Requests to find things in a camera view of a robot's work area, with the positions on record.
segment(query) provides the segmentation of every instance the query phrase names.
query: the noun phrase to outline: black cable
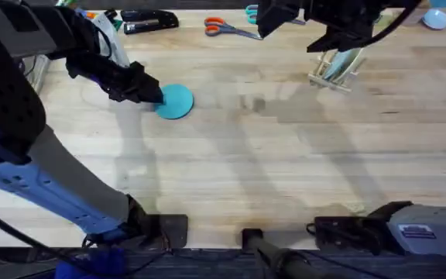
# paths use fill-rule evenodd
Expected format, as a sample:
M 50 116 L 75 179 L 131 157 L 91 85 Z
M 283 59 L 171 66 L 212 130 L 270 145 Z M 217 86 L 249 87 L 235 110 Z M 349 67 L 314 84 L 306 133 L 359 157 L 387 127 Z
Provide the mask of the black cable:
M 109 40 L 109 38 L 105 34 L 105 32 L 103 30 L 101 30 L 101 28 L 99 28 L 99 27 L 96 27 L 96 28 L 98 29 L 98 32 L 102 35 L 102 37 L 105 39 L 106 45 L 108 45 L 109 54 L 106 58 L 109 59 L 113 55 L 112 42 Z
M 378 43 L 380 40 L 388 36 L 391 32 L 395 31 L 409 16 L 412 12 L 417 8 L 417 6 L 421 3 L 421 0 L 413 1 L 412 5 L 406 7 L 403 12 L 383 31 L 376 34 L 373 38 L 362 42 L 362 45 L 359 47 L 367 47 L 371 44 Z
M 1 219 L 0 219 L 0 229 L 3 230 L 5 233 L 8 233 L 9 235 L 15 237 L 16 239 L 23 241 L 24 243 L 29 244 L 30 246 L 32 246 L 34 248 L 42 250 L 42 251 L 48 253 L 49 255 L 55 256 L 58 260 L 62 260 L 63 262 L 65 262 L 69 265 L 72 265 L 72 266 L 82 270 L 83 272 L 86 272 L 88 274 L 98 276 L 98 277 L 126 277 L 129 275 L 135 274 L 135 273 L 141 271 L 142 269 L 146 268 L 147 266 L 149 266 L 154 261 L 160 259 L 161 257 L 164 257 L 164 255 L 166 255 L 166 253 L 167 253 L 166 251 L 163 251 L 162 253 L 155 255 L 150 260 L 145 262 L 141 267 L 136 268 L 134 270 L 129 270 L 122 274 L 103 274 L 103 273 L 96 272 L 96 271 L 93 271 L 86 267 L 81 266 L 79 263 L 77 263 L 74 259 L 70 258 L 69 256 L 59 253 L 59 252 L 55 251 L 54 249 L 49 248 L 48 246 L 40 243 L 39 241 L 31 238 L 30 236 L 27 236 L 26 234 L 20 232 L 17 229 L 13 228 L 12 226 L 10 226 L 8 223 L 6 223 L 5 221 L 3 221 Z
M 374 278 L 378 278 L 378 279 L 392 279 L 392 278 L 387 277 L 385 275 L 377 274 L 377 273 L 374 273 L 374 272 L 371 272 L 369 270 L 365 270 L 365 269 L 362 269 L 362 268 L 359 268 L 359 267 L 354 267 L 354 266 L 351 266 L 351 265 L 346 264 L 346 263 L 341 263 L 341 262 L 338 262 L 336 260 L 332 260 L 332 259 L 330 259 L 328 257 L 323 257 L 322 255 L 316 254 L 315 252 L 311 252 L 311 251 L 308 251 L 308 250 L 301 250 L 298 253 L 306 253 L 306 254 L 309 254 L 309 255 L 311 255 L 313 257 L 316 257 L 318 259 L 322 259 L 325 262 L 328 262 L 330 264 L 338 265 L 339 267 L 343 267 L 343 268 L 346 268 L 346 269 L 349 269 L 349 270 L 357 271 L 360 274 L 367 274 L 367 275 L 372 276 Z
M 306 225 L 306 231 L 307 231 L 310 235 L 312 235 L 312 236 L 316 236 L 316 232 L 313 231 L 311 228 L 315 228 L 315 227 L 314 227 L 314 223 L 309 223 L 309 224 L 307 224 L 307 225 Z
M 190 256 L 180 255 L 180 254 L 177 254 L 174 250 L 172 250 L 170 255 L 172 255 L 173 257 L 178 257 L 180 259 L 186 259 L 186 260 L 195 260 L 195 261 L 200 261 L 200 262 L 205 262 L 205 263 L 220 263 L 220 262 L 225 262 L 225 261 L 237 260 L 239 257 L 241 257 L 245 254 L 242 251 L 239 251 L 237 254 L 232 255 L 231 257 L 221 257 L 221 258 L 217 258 L 217 259 L 204 259 L 201 257 L 190 257 Z
M 30 73 L 32 73 L 34 71 L 34 69 L 36 68 L 36 62 L 37 62 L 37 55 L 34 57 L 34 63 L 32 65 L 32 67 L 30 68 L 30 70 L 28 72 L 26 72 L 25 74 L 23 74 L 26 78 L 27 76 L 29 76 Z
M 62 260 L 63 262 L 65 262 L 65 263 L 67 263 L 69 265 L 72 265 L 72 266 L 74 266 L 74 267 L 76 267 L 76 268 L 78 268 L 78 269 L 80 269 L 80 270 L 82 270 L 82 271 L 84 271 L 84 272 L 86 272 L 88 274 L 91 274 L 91 275 L 94 275 L 94 276 L 98 276 L 98 277 L 126 277 L 126 276 L 129 276 L 129 275 L 135 274 L 135 273 L 141 271 L 142 269 L 148 267 L 150 264 L 152 264 L 156 260 L 164 257 L 164 255 L 166 255 L 167 253 L 172 254 L 174 257 L 182 257 L 182 258 L 189 259 L 189 260 L 199 260 L 199 261 L 205 261 L 205 262 L 208 262 L 208 261 L 210 261 L 210 262 L 221 262 L 221 261 L 226 261 L 226 260 L 235 260 L 235 259 L 239 258 L 240 256 L 244 255 L 244 253 L 242 251 L 240 251 L 238 254 L 234 255 L 233 257 L 229 257 L 228 259 L 211 259 L 211 260 L 208 260 L 208 259 L 202 259 L 202 258 L 185 257 L 185 256 L 181 256 L 181 255 L 176 255 L 170 249 L 170 246 L 168 246 L 165 251 L 155 255 L 150 260 L 146 261 L 142 266 L 140 266 L 140 267 L 138 267 L 138 268 L 136 268 L 134 270 L 129 270 L 129 271 L 127 271 L 125 273 L 122 273 L 122 274 L 103 274 L 103 273 L 99 273 L 99 272 L 90 270 L 90 269 L 88 269 L 86 267 L 82 267 L 76 261 L 74 261 L 73 259 L 69 258 L 69 256 L 66 256 L 65 254 L 59 253 L 59 252 L 49 248 L 48 246 L 40 243 L 39 241 L 37 241 L 37 240 L 27 236 L 26 234 L 20 232 L 17 229 L 13 228 L 12 226 L 10 226 L 8 223 L 4 222 L 1 219 L 0 219 L 0 229 L 2 231 L 4 231 L 5 233 L 8 233 L 9 235 L 14 236 L 16 239 L 19 239 L 19 240 L 23 241 L 24 243 L 29 244 L 30 246 L 32 246 L 34 248 L 37 248 L 37 249 L 42 250 L 42 251 L 44 251 L 44 252 L 46 252 L 46 253 L 48 253 L 48 254 L 50 254 L 52 256 L 55 256 L 58 260 Z M 314 252 L 311 252 L 311 251 L 302 250 L 301 253 L 309 254 L 309 255 L 314 256 L 314 257 L 316 257 L 318 259 L 322 259 L 322 260 L 324 260 L 324 261 L 326 261 L 328 263 L 338 265 L 339 267 L 347 268 L 349 270 L 354 270 L 354 271 L 357 271 L 357 272 L 362 273 L 362 274 L 368 274 L 368 275 L 370 275 L 372 277 L 375 277 L 375 278 L 378 278 L 378 279 L 391 279 L 390 277 L 383 276 L 383 275 L 380 275 L 380 274 L 376 274 L 374 272 L 371 272 L 371 271 L 368 271 L 368 270 L 364 270 L 364 269 L 359 268 L 359 267 L 353 267 L 353 266 L 348 265 L 346 263 L 340 263 L 340 262 L 338 262 L 336 260 L 332 260 L 332 259 L 329 259 L 327 257 L 323 257 L 323 256 L 318 255 L 318 254 L 316 254 Z

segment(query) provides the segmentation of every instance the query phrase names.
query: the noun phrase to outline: scissors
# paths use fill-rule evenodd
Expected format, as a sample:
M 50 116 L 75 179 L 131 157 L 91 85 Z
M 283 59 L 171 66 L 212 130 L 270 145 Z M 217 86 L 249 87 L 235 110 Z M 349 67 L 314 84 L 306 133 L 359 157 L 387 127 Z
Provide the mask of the scissors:
M 256 24 L 258 7 L 259 5 L 248 5 L 247 8 L 245 8 L 245 13 L 247 14 L 247 21 L 251 24 Z M 293 19 L 290 20 L 289 22 L 298 25 L 306 25 L 305 21 L 299 19 Z
M 248 38 L 252 38 L 255 40 L 262 40 L 261 36 L 251 32 L 237 29 L 234 26 L 227 24 L 227 22 L 224 19 L 218 17 L 206 18 L 204 24 L 206 25 L 206 31 L 205 31 L 206 36 L 217 36 L 222 33 L 227 33 L 227 34 L 237 34 L 240 36 L 246 36 Z

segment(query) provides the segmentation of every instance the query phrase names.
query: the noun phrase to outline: orange scissors handle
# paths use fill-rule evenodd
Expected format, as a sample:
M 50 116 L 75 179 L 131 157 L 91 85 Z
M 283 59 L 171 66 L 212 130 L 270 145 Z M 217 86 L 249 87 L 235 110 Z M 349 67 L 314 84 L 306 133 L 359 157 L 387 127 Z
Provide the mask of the orange scissors handle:
M 222 18 L 218 18 L 218 17 L 208 17 L 205 19 L 204 24 L 206 26 L 228 26 L 227 22 L 222 19 Z

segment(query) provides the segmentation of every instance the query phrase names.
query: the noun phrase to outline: wooden tabletop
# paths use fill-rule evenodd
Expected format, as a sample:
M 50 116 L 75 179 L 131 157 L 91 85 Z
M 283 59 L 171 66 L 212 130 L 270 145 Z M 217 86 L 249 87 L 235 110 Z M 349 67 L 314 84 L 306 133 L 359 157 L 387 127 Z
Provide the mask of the wooden tabletop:
M 446 205 L 446 30 L 401 27 L 365 51 L 350 94 L 309 84 L 324 26 L 285 24 L 263 41 L 204 35 L 243 11 L 176 11 L 179 29 L 123 36 L 161 84 L 184 84 L 195 108 L 161 119 L 115 103 L 53 62 L 41 98 L 63 144 L 147 212 L 185 213 L 190 247 L 236 247 L 245 227 L 314 247 L 304 223 L 367 214 L 390 201 Z M 72 223 L 0 191 L 0 216 L 50 246 L 78 246 Z M 22 244 L 0 231 L 0 246 Z

